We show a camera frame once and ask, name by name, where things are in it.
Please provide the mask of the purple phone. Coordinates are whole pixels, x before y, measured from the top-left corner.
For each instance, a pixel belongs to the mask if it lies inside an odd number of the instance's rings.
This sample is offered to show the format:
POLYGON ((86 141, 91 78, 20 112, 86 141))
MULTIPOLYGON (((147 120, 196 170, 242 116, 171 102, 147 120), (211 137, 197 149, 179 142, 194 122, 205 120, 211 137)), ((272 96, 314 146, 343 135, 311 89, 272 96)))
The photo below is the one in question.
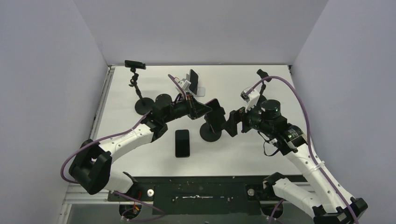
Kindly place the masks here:
POLYGON ((211 111, 205 115, 206 122, 211 123, 220 118, 220 104, 216 98, 206 103, 206 106, 211 108, 211 111))

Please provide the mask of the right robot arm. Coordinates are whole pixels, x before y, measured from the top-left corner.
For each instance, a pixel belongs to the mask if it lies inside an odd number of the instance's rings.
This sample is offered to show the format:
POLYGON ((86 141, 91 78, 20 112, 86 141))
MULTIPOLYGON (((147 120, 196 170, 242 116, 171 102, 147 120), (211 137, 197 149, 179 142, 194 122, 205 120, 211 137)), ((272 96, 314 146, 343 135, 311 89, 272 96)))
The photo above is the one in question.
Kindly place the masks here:
POLYGON ((242 132, 254 129, 269 138, 269 143, 292 162, 313 188, 311 193, 280 173, 274 173, 263 181, 262 192, 268 199, 279 197, 306 214, 316 224, 356 224, 368 208, 362 198, 355 198, 330 174, 308 142, 306 134, 288 123, 281 115, 277 100, 265 100, 260 106, 231 111, 223 128, 233 137, 238 123, 242 132))

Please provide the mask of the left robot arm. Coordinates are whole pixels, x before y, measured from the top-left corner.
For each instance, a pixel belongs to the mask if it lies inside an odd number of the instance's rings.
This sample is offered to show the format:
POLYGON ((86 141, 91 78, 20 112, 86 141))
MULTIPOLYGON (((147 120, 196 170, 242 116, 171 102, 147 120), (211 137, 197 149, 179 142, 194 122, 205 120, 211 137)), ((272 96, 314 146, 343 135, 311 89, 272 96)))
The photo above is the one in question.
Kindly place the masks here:
POLYGON ((126 200, 138 196, 138 187, 127 172, 112 171, 112 164, 130 151, 150 144, 168 130, 167 123, 188 116, 195 120, 212 112, 209 103, 198 102, 191 94, 172 101, 158 96, 152 109, 131 129, 101 139, 88 139, 72 156, 69 174, 73 183, 80 184, 90 195, 101 190, 117 191, 126 200))

